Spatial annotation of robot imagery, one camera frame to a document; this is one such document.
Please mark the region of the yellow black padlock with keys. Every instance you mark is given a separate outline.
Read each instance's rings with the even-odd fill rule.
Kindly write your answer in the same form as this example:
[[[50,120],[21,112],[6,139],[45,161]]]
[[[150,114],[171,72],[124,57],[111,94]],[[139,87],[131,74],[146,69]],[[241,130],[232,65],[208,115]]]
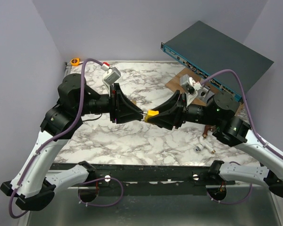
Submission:
[[[159,111],[148,110],[148,111],[145,113],[144,121],[145,121],[145,122],[148,122],[149,118],[154,117],[154,116],[156,116],[156,115],[158,115],[158,114],[159,114]]]

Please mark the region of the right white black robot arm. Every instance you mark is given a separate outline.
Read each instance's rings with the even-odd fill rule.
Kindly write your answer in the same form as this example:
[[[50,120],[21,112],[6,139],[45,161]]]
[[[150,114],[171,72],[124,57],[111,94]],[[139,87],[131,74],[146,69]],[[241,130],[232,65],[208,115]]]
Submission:
[[[265,140],[256,137],[254,129],[235,115],[239,103],[225,92],[209,98],[205,106],[188,104],[187,95],[176,91],[170,99],[149,110],[144,118],[147,123],[172,130],[185,122],[213,126],[213,136],[221,143],[244,151],[260,162],[248,167],[224,161],[213,161],[207,177],[217,185],[225,181],[241,181],[267,187],[283,198],[283,152],[272,150]]]

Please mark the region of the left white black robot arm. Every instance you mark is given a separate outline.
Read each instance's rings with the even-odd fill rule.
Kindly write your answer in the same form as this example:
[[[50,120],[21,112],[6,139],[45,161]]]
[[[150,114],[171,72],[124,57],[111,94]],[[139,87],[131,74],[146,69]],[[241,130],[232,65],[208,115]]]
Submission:
[[[86,84],[79,73],[67,75],[58,86],[57,104],[47,111],[31,154],[11,181],[2,183],[1,191],[24,211],[40,211],[55,194],[77,184],[90,186],[96,169],[81,161],[54,176],[47,172],[57,154],[83,124],[82,116],[109,113],[113,123],[141,121],[143,111],[122,92],[119,84],[111,85],[109,94],[99,94]]]

